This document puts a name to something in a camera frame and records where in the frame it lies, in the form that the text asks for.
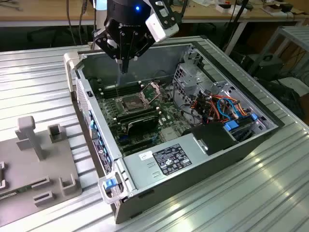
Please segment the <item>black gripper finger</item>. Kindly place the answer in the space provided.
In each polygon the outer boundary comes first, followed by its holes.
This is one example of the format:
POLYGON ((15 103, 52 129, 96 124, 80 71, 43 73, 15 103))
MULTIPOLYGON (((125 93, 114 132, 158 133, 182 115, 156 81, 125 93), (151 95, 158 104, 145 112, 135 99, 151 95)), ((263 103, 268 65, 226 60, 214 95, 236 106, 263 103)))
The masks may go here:
POLYGON ((124 73, 128 72, 129 61, 142 56, 154 42, 155 40, 150 32, 134 31, 132 33, 132 39, 128 46, 128 53, 124 60, 124 73))
POLYGON ((118 64, 120 73, 125 73, 125 59, 121 56, 120 46, 112 39, 105 29, 96 29, 93 31, 93 39, 102 51, 118 64))

